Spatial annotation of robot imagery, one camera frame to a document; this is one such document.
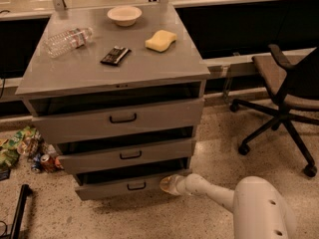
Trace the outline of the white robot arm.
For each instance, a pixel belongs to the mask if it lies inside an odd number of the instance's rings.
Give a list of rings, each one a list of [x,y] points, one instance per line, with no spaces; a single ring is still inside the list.
[[[207,196],[233,215],[235,239],[292,239],[297,220],[292,208],[267,180],[248,176],[234,190],[208,182],[198,174],[174,174],[159,183],[171,195]]]

